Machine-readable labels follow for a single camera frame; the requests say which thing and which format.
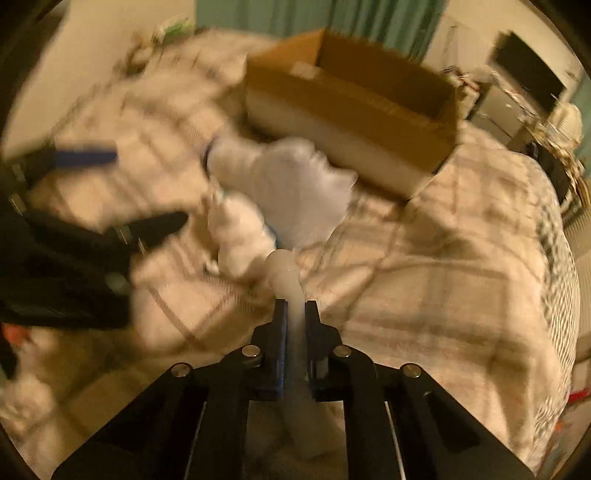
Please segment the white curved tube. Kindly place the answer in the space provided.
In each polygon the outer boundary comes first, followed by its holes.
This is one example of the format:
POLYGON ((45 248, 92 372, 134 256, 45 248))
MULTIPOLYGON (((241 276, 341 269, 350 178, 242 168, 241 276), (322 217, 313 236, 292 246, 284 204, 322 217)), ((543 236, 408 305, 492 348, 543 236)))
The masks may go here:
POLYGON ((287 360, 283 421, 298 456, 310 460, 339 448, 339 428, 327 407, 315 402, 308 385, 305 296, 294 254, 276 249, 266 258, 266 279, 277 299, 287 302, 287 360))

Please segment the white bear plush toy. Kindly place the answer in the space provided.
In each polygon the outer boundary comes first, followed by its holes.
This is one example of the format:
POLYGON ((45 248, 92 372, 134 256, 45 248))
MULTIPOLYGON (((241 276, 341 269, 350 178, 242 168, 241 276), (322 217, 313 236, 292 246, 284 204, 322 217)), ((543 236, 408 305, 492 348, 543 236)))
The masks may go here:
POLYGON ((205 262, 206 271, 239 282, 262 278, 276 237, 256 204, 242 193, 214 189, 206 206, 207 230, 217 248, 216 256, 205 262))

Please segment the white knit glove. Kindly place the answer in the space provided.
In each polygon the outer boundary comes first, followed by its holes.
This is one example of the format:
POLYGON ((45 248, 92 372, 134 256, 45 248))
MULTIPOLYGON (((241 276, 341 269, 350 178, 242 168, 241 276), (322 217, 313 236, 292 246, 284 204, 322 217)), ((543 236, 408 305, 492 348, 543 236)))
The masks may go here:
POLYGON ((208 145, 204 166, 222 187, 245 194, 259 207, 286 249, 327 241, 345 219, 358 179, 300 137, 257 143, 219 136, 208 145))

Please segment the plaid bed blanket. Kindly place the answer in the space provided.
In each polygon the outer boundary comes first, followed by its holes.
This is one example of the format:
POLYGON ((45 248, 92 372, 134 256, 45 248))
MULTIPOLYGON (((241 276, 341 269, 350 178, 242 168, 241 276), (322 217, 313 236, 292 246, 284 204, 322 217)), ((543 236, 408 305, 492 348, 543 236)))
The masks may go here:
MULTIPOLYGON (((111 140, 110 167, 49 177, 33 203, 93 230, 160 210, 190 221, 133 266, 132 321, 115 331, 37 328, 1 390, 1 421, 41 477, 171 364, 200 366, 270 318, 269 294, 204 272, 200 156, 245 128, 243 63, 270 40, 209 31, 88 95, 60 140, 111 140)), ((301 250, 322 320, 374 361, 422 365, 528 467, 565 408, 579 284, 556 195, 531 158, 468 124, 435 180, 401 205, 356 190, 332 237, 301 250)))

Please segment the bedside cardboard box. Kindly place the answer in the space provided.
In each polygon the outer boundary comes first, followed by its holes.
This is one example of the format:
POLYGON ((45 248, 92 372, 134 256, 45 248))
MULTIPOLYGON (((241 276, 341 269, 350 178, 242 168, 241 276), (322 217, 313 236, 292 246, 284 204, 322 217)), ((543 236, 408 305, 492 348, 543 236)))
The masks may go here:
POLYGON ((194 33, 194 22, 182 16, 170 18, 157 25, 149 38, 141 33, 133 33, 131 47, 119 65, 121 75, 124 77, 139 75, 145 70, 154 53, 194 33))

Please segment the brown cardboard box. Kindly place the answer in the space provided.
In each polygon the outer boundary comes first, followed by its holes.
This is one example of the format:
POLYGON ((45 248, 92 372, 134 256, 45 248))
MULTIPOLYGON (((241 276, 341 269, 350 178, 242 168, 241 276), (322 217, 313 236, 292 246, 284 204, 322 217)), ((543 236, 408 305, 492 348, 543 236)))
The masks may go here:
POLYGON ((249 54, 249 121, 274 137, 314 142, 336 166, 410 199, 457 146, 452 84, 365 40, 318 30, 249 54))

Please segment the grey mini fridge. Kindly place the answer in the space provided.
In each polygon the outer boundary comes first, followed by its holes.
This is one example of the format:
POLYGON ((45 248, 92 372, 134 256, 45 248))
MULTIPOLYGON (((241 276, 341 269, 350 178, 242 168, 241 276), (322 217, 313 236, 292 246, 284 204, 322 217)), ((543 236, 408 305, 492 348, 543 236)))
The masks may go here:
POLYGON ((528 112, 506 91, 487 84, 468 115, 476 127, 508 144, 530 120, 528 112))

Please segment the white oval vanity mirror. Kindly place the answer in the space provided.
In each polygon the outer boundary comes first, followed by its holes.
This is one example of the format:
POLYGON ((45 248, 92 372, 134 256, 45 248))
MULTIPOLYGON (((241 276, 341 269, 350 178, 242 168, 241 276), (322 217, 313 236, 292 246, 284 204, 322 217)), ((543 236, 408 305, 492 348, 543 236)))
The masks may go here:
POLYGON ((550 138, 562 148, 576 149, 582 139, 582 114, 572 103, 561 103, 549 117, 550 138))

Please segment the green window curtain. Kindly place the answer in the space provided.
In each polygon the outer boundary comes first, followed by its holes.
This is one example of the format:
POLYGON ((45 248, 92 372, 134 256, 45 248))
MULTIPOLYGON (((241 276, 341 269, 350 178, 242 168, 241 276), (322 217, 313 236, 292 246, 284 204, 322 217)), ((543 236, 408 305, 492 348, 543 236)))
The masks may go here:
POLYGON ((424 59, 445 0, 197 0, 199 27, 288 37, 328 28, 424 59))

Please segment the black wall television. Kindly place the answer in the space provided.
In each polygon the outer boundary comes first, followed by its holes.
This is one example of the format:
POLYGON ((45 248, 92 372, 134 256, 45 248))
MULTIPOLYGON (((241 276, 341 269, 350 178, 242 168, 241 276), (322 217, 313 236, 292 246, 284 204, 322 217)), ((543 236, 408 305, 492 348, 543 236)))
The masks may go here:
POLYGON ((565 85, 541 57, 514 32, 500 34, 491 56, 545 114, 555 108, 565 85))

